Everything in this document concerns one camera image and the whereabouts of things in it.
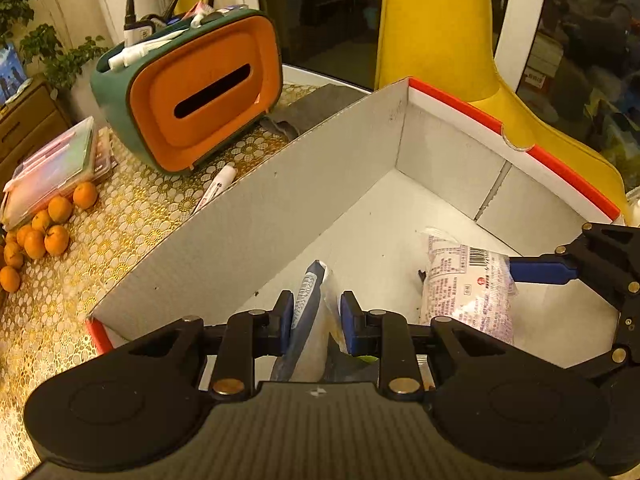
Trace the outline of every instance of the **orange fruit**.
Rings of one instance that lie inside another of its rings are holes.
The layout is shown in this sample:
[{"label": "orange fruit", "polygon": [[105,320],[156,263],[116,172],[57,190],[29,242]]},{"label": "orange fruit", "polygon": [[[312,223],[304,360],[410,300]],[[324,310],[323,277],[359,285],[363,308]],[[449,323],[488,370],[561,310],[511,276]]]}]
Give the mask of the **orange fruit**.
[{"label": "orange fruit", "polygon": [[44,248],[44,235],[36,229],[29,231],[24,238],[24,250],[32,260],[43,257],[47,252]]},{"label": "orange fruit", "polygon": [[18,229],[18,234],[16,235],[16,241],[20,247],[24,247],[24,239],[26,238],[29,231],[33,231],[33,227],[31,224],[23,225],[20,229]]},{"label": "orange fruit", "polygon": [[16,231],[9,231],[5,236],[4,236],[4,243],[9,243],[9,242],[16,242],[18,239],[18,235],[16,234]]},{"label": "orange fruit", "polygon": [[74,207],[65,197],[55,196],[49,201],[47,210],[49,211],[49,216],[56,224],[63,224],[69,220],[71,213],[74,211]]},{"label": "orange fruit", "polygon": [[44,238],[44,247],[47,253],[54,256],[60,256],[66,251],[69,245],[69,231],[62,225],[54,225],[47,231],[47,237]]},{"label": "orange fruit", "polygon": [[83,182],[74,190],[74,204],[80,209],[89,209],[98,200],[98,190],[93,182]]},{"label": "orange fruit", "polygon": [[36,231],[40,231],[42,234],[47,232],[49,226],[51,225],[51,217],[49,216],[49,212],[46,209],[42,211],[38,211],[36,216],[31,220],[31,227],[36,229]]},{"label": "orange fruit", "polygon": [[9,242],[4,246],[4,262],[14,269],[20,269],[24,263],[24,256],[20,250],[18,242]]},{"label": "orange fruit", "polygon": [[20,274],[13,267],[0,269],[0,285],[7,292],[15,292],[20,288]]}]

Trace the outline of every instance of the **white and purple package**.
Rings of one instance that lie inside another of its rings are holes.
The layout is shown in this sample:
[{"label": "white and purple package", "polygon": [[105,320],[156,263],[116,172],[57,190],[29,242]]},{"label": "white and purple package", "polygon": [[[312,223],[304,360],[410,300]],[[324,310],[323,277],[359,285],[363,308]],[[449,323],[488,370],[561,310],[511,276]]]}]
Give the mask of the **white and purple package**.
[{"label": "white and purple package", "polygon": [[513,344],[509,257],[428,235],[420,324],[449,316]]}]

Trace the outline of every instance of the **lace tablecloth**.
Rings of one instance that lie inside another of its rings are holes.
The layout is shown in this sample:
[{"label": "lace tablecloth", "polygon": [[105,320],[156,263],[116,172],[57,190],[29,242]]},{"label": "lace tablecloth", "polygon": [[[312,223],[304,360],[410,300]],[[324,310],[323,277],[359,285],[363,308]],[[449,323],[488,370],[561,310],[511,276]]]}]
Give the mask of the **lace tablecloth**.
[{"label": "lace tablecloth", "polygon": [[[278,106],[314,89],[285,85]],[[71,245],[61,258],[26,263],[22,286],[0,307],[0,479],[21,478],[39,460],[22,409],[41,382],[93,358],[84,318],[111,287],[192,213],[226,163],[238,178],[282,149],[282,138],[255,127],[190,176],[163,176],[115,138],[118,166],[98,186],[88,212],[74,212]]]}]

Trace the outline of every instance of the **plastic wrapper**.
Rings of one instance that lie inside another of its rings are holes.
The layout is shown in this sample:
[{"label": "plastic wrapper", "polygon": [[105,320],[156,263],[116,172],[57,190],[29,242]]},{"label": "plastic wrapper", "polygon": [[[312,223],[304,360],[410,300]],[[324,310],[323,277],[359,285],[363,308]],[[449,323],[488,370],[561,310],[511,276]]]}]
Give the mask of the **plastic wrapper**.
[{"label": "plastic wrapper", "polygon": [[422,288],[420,324],[436,316],[457,319],[513,344],[509,298],[515,293],[509,258],[447,240],[427,237],[428,267]]},{"label": "plastic wrapper", "polygon": [[276,359],[271,381],[318,382],[326,367],[330,338],[346,352],[332,274],[316,260],[296,295],[289,349]]}]

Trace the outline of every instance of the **barcode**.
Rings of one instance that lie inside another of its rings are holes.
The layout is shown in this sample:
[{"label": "barcode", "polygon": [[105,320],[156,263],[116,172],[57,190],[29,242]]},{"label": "barcode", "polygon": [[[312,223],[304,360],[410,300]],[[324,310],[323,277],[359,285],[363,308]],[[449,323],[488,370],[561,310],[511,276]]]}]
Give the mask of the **barcode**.
[{"label": "barcode", "polygon": [[469,247],[469,265],[478,267],[486,267],[489,265],[488,251]]}]

